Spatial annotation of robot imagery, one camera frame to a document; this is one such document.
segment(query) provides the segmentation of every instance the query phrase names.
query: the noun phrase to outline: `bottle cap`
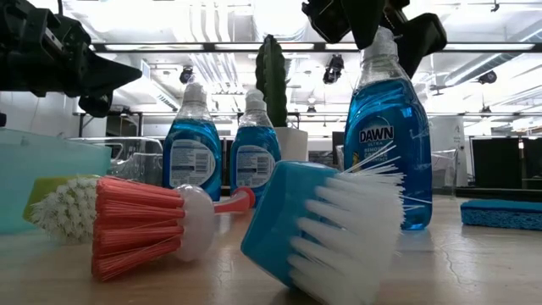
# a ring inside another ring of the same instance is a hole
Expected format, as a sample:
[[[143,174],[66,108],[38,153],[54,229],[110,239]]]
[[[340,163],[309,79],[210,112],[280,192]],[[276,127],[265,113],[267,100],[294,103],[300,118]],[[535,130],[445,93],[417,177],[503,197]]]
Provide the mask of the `bottle cap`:
[[[203,85],[198,82],[190,83],[185,89],[185,95],[183,96],[183,103],[184,102],[207,103],[207,91],[203,88]]]
[[[397,45],[391,30],[380,26],[374,35],[373,44],[363,49],[362,61],[377,55],[397,55]]]
[[[251,89],[246,93],[246,111],[267,110],[268,105],[263,101],[263,93],[258,89]]]

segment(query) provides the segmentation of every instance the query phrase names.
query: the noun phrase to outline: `clear plastic bottle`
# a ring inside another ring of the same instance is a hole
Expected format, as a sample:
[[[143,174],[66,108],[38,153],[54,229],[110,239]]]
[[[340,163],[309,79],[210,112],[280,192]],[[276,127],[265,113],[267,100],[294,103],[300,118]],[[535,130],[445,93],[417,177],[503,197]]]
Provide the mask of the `clear plastic bottle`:
[[[406,174],[404,230],[421,230],[431,220],[432,173],[427,114],[398,63],[390,30],[380,27],[373,45],[363,50],[362,73],[354,91],[345,131],[345,169],[393,141],[396,148],[363,168],[395,157]]]
[[[248,186],[259,202],[274,165],[280,161],[280,148],[267,113],[267,105],[259,90],[246,94],[246,110],[231,146],[230,187]]]
[[[217,128],[207,110],[207,93],[190,83],[182,106],[163,144],[163,186],[200,186],[220,200],[222,149]]]

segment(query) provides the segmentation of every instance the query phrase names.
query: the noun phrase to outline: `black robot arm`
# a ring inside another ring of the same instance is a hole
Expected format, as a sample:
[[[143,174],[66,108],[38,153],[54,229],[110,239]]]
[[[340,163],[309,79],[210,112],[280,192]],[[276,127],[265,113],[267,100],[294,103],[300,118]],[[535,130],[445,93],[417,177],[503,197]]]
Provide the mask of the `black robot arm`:
[[[103,116],[117,89],[141,77],[138,69],[97,56],[77,20],[35,8],[26,0],[0,0],[0,91],[81,96],[80,106]]]
[[[442,50],[447,38],[435,14],[407,20],[402,9],[408,4],[410,0],[308,0],[302,11],[326,42],[340,42],[351,31],[360,50],[373,43],[379,25],[392,30],[399,64],[412,77],[422,58]]]

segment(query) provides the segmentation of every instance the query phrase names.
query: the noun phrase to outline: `dish brush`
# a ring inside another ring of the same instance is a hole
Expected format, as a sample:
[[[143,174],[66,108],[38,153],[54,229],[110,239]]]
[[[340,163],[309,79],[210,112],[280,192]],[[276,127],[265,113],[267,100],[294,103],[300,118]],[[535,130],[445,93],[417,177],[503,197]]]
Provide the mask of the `dish brush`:
[[[150,189],[158,194],[164,191],[167,193],[166,189],[159,186],[147,188],[149,185],[113,177],[102,178],[97,175],[39,178],[34,182],[30,199],[23,212],[23,219],[44,229],[54,240],[61,243],[92,242],[96,219],[97,182],[101,179],[116,181],[117,184],[126,188],[125,191],[134,191],[133,189],[137,187]],[[179,197],[176,191],[172,194],[174,197]],[[232,212],[231,206],[226,203],[228,201],[215,203],[215,212]],[[240,209],[238,212],[248,209],[244,206],[236,207]]]
[[[213,204],[200,187],[174,190],[118,178],[97,182],[92,274],[110,280],[136,266],[174,253],[182,261],[200,257],[211,245],[215,213],[245,212],[254,206],[248,187]]]
[[[364,163],[393,148],[383,147]],[[242,252],[322,303],[373,302],[404,219],[404,175],[389,162],[356,173],[277,163]]]

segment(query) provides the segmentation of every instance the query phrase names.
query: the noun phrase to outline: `blue liquid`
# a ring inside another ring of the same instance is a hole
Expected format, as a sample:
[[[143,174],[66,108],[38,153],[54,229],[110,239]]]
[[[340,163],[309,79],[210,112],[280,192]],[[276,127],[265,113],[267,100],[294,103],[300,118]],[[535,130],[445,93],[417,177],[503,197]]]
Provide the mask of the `blue liquid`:
[[[265,149],[266,151],[268,151],[268,153],[270,153],[273,156],[275,163],[280,161],[279,142],[277,141],[277,134],[275,133],[272,127],[265,127],[265,126],[241,127],[237,131],[237,135],[235,136],[234,143],[231,145],[230,187],[231,187],[232,193],[238,187],[237,185],[237,152],[239,151],[239,147],[242,147],[245,145],[254,145],[254,146],[261,147]],[[254,195],[256,195],[255,207],[259,203],[260,197],[262,196],[266,185],[267,183],[263,186],[252,188],[252,191],[254,191]]]
[[[393,164],[406,174],[403,194],[432,202],[429,123],[407,80],[381,81],[354,94],[346,121],[345,169],[363,161],[389,141],[397,147],[363,168],[401,156]],[[421,230],[429,224],[432,204],[405,199],[404,208],[403,230]]]
[[[169,173],[171,170],[171,146],[173,141],[187,139],[199,141],[213,153],[215,160],[214,171],[205,182],[199,185],[211,196],[214,201],[220,200],[220,186],[222,184],[222,149],[218,138],[217,128],[213,122],[199,119],[176,119],[169,129],[168,136],[163,144],[163,186],[170,185]]]

